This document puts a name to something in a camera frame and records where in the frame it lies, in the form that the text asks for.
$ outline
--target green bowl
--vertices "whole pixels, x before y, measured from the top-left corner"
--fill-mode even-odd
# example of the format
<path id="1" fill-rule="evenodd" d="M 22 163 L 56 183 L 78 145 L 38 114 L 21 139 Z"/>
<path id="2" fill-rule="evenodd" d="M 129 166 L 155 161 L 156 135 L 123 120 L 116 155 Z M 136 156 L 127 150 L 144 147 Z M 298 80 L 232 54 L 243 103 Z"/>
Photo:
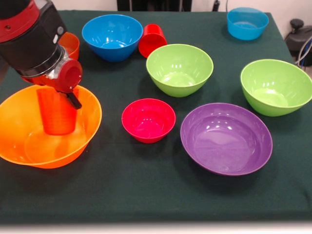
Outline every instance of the green bowl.
<path id="1" fill-rule="evenodd" d="M 299 67 L 275 59 L 249 63 L 240 74 L 249 104 L 265 116 L 298 110 L 312 98 L 312 80 Z"/>
<path id="2" fill-rule="evenodd" d="M 204 85 L 214 70 L 214 63 L 197 47 L 170 44 L 154 50 L 146 60 L 146 68 L 159 89 L 181 98 Z"/>

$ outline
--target light blue bowl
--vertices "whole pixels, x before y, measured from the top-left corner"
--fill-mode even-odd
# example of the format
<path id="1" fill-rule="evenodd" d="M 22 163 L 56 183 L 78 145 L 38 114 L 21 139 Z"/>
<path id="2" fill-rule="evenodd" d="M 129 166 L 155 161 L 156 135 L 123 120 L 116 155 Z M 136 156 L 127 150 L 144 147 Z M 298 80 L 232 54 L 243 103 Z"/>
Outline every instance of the light blue bowl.
<path id="1" fill-rule="evenodd" d="M 269 23 L 269 17 L 262 11 L 239 7 L 227 14 L 229 33 L 240 40 L 258 38 Z"/>
<path id="2" fill-rule="evenodd" d="M 143 27 L 136 19 L 124 15 L 104 15 L 87 22 L 82 37 L 90 48 L 109 62 L 127 59 L 137 48 Z"/>

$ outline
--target green cloth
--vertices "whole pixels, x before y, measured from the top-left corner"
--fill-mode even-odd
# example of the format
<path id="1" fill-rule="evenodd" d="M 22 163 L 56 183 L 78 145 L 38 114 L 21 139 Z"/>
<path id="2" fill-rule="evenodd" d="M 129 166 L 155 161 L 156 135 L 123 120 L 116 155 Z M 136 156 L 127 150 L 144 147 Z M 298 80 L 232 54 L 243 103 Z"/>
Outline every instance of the green cloth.
<path id="1" fill-rule="evenodd" d="M 123 13 L 143 26 L 159 24 L 168 43 L 194 45 L 211 56 L 212 76 L 184 98 L 169 97 L 153 84 L 138 51 L 124 62 L 109 63 L 88 48 L 82 27 L 103 14 L 107 12 L 61 12 L 68 30 L 80 38 L 81 85 L 102 105 L 100 129 L 77 160 L 59 169 L 0 160 L 1 223 L 311 220 L 311 103 L 283 117 L 256 113 L 272 134 L 273 154 L 251 175 L 214 175 L 193 162 L 180 141 L 182 120 L 199 105 L 228 102 L 253 111 L 240 86 L 246 64 L 257 59 L 292 61 L 270 14 L 259 39 L 240 41 L 227 32 L 226 13 Z M 0 86 L 0 102 L 25 86 L 10 69 Z M 123 109 L 139 98 L 161 99 L 176 111 L 174 129 L 156 144 L 137 142 L 121 125 Z"/>

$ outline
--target purple bowl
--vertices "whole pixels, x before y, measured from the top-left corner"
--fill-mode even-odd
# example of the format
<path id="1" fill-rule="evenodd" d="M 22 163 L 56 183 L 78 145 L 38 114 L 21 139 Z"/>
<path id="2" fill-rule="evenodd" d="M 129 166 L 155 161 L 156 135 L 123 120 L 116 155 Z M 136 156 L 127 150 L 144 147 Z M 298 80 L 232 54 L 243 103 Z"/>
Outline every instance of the purple bowl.
<path id="1" fill-rule="evenodd" d="M 261 119 L 227 103 L 192 110 L 182 122 L 180 134 L 186 152 L 195 162 L 224 176 L 259 170 L 273 149 L 271 134 Z"/>

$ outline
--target orange bowl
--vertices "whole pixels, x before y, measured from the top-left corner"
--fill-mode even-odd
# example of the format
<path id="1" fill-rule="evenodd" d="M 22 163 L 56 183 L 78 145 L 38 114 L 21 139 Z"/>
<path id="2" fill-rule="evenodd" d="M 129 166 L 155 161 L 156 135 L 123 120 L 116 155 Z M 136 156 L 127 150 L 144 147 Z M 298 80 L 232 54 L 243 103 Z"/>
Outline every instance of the orange bowl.
<path id="1" fill-rule="evenodd" d="M 66 49 L 71 59 L 78 60 L 80 41 L 75 34 L 69 32 L 64 33 L 58 43 Z"/>
<path id="2" fill-rule="evenodd" d="M 102 109 L 94 94 L 81 86 L 76 88 L 82 108 L 77 111 L 75 130 L 62 136 L 44 133 L 37 97 L 42 86 L 27 87 L 5 100 L 0 105 L 0 157 L 46 169 L 79 157 L 100 126 Z"/>

